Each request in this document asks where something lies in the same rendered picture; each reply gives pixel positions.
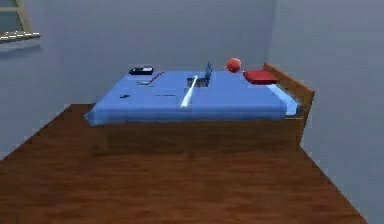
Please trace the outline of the window with pale frame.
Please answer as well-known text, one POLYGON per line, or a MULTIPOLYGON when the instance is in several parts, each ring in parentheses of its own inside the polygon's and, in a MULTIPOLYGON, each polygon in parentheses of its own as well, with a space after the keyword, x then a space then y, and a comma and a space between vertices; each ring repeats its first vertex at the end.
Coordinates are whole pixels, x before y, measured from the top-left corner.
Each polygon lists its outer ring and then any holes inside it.
POLYGON ((0 0, 0 44, 40 37, 31 27, 24 0, 0 0))

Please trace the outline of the white baseball bat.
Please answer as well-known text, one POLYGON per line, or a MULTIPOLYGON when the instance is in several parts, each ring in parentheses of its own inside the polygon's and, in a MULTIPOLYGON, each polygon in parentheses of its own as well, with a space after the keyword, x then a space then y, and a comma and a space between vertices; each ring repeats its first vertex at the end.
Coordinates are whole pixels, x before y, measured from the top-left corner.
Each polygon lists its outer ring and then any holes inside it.
POLYGON ((189 105, 190 100, 191 100, 192 95, 193 95, 193 90, 194 90, 194 87, 196 85, 197 79, 198 79, 198 76, 195 75, 193 77, 193 81, 192 81, 191 86, 189 87, 188 91, 186 92, 186 94, 185 94, 185 96, 184 96, 184 98, 180 104, 181 108, 186 108, 189 105))

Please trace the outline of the red pillow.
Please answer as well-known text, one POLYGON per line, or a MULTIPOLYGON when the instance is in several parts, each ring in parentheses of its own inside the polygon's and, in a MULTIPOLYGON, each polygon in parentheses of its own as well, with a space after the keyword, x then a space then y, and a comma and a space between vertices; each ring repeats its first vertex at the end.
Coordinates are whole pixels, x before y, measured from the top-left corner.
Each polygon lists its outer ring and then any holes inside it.
POLYGON ((270 85, 276 84, 278 79, 265 70, 247 70, 243 72, 244 78, 255 85, 270 85))

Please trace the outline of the wooden bed with blue cover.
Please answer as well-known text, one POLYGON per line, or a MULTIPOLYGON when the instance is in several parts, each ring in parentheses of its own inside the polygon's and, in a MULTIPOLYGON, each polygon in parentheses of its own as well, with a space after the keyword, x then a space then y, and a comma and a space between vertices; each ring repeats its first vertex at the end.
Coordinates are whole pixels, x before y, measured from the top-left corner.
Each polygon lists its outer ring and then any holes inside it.
POLYGON ((203 71, 167 70, 153 76, 124 75, 86 113, 100 154, 169 153, 300 145, 313 90, 270 65, 276 84, 255 85, 243 72, 214 71, 205 88, 194 87, 180 104, 187 78, 203 71), (129 98, 120 95, 129 94, 129 98), (172 94, 175 97, 156 97, 172 94))

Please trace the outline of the orange ball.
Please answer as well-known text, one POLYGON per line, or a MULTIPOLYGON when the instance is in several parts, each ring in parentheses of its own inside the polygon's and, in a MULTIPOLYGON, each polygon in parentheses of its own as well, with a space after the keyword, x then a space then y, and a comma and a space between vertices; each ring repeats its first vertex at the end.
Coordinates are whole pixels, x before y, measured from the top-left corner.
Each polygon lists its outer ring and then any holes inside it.
POLYGON ((231 73, 236 73, 241 69, 241 60, 239 58, 230 58, 226 67, 231 73))

